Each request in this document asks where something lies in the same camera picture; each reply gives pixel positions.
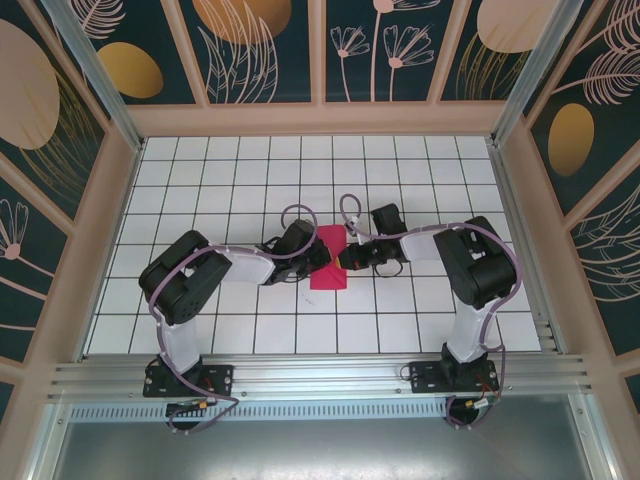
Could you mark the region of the red cloth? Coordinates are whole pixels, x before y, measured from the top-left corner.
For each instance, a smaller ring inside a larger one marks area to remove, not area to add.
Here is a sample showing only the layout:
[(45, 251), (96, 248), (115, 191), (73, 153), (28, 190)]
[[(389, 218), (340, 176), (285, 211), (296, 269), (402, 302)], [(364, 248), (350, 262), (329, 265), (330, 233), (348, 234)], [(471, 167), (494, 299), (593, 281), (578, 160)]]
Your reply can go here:
[(328, 248), (331, 260), (311, 274), (310, 288), (318, 291), (338, 291), (347, 288), (347, 271), (337, 263), (338, 255), (347, 247), (347, 233), (343, 225), (320, 226), (319, 239)]

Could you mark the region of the grey metal sheet panel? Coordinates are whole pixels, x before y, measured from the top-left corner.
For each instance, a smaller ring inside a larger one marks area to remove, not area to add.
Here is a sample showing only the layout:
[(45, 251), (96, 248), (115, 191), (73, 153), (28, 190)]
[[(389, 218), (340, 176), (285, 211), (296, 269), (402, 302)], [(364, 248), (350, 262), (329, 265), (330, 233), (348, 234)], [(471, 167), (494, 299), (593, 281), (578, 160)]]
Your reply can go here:
[(585, 433), (554, 416), (457, 431), (442, 420), (74, 423), (37, 480), (611, 480)]

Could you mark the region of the aluminium mounting rail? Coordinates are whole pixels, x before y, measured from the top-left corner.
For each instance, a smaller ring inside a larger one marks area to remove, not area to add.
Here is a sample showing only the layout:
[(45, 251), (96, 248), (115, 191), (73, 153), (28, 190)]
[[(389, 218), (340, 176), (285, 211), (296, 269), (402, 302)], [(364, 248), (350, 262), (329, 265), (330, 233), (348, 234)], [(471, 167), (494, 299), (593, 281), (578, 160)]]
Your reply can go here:
[[(408, 397), (407, 364), (434, 354), (206, 355), (204, 364), (234, 368), (232, 394), (245, 401)], [(595, 385), (579, 355), (512, 353), (493, 361), (505, 369), (505, 395), (589, 392)], [(92, 355), (54, 368), (52, 402), (139, 401), (147, 355)]]

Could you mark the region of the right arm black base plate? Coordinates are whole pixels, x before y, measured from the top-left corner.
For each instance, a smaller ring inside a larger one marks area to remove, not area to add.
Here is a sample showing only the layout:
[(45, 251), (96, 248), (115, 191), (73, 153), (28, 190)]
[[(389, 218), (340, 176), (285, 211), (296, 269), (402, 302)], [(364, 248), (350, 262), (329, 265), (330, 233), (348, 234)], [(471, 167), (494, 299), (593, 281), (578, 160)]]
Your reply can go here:
[(471, 363), (455, 361), (415, 361), (409, 364), (409, 381), (413, 393), (481, 393), (499, 389), (495, 363), (479, 358)]

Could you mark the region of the aluminium side rail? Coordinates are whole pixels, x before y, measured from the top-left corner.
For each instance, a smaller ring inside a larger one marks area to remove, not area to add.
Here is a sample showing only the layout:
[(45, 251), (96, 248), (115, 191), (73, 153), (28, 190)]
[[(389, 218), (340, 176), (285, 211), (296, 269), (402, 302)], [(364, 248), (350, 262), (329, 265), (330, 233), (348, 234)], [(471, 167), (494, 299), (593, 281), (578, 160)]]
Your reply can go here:
[(540, 334), (543, 352), (568, 353), (566, 342), (556, 320), (553, 306), (544, 284), (540, 262), (535, 252), (524, 210), (516, 192), (515, 183), (509, 172), (506, 157), (491, 142), (487, 145), (497, 186), (504, 204), (507, 223), (510, 228), (516, 254), (523, 270), (527, 299), (537, 327), (545, 327), (549, 334)]

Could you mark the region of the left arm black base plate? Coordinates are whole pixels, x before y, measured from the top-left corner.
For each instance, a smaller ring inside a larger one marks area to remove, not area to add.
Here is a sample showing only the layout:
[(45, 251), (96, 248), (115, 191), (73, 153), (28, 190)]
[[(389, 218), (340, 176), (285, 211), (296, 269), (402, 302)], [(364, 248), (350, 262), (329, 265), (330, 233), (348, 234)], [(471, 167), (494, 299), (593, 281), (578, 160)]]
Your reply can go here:
[[(202, 362), (183, 374), (198, 388), (223, 396), (231, 395), (233, 375), (232, 365), (204, 365)], [(145, 369), (142, 395), (145, 398), (187, 398), (200, 396), (200, 393), (182, 383), (164, 363), (155, 362)]]

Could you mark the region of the aluminium frame post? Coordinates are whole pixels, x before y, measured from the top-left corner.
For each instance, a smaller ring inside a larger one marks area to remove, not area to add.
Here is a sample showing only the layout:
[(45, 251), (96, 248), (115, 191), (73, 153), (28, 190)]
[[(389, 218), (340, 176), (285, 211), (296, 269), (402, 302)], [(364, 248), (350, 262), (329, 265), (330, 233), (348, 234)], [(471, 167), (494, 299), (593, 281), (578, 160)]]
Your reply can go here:
[(96, 50), (78, 23), (72, 8), (67, 4), (66, 0), (41, 1), (53, 24), (58, 28), (62, 38), (73, 53), (74, 58), (84, 68), (89, 82), (94, 86), (115, 125), (123, 134), (128, 145), (135, 153), (139, 153), (143, 138), (140, 136), (133, 118), (100, 61)]
[(587, 9), (590, 9), (592, 3), (593, 0), (558, 0), (517, 77), (495, 126), (486, 138), (489, 147), (498, 148), (510, 135), (536, 88), (551, 70), (550, 65), (571, 28), (581, 23), (578, 17), (583, 5), (587, 4)]

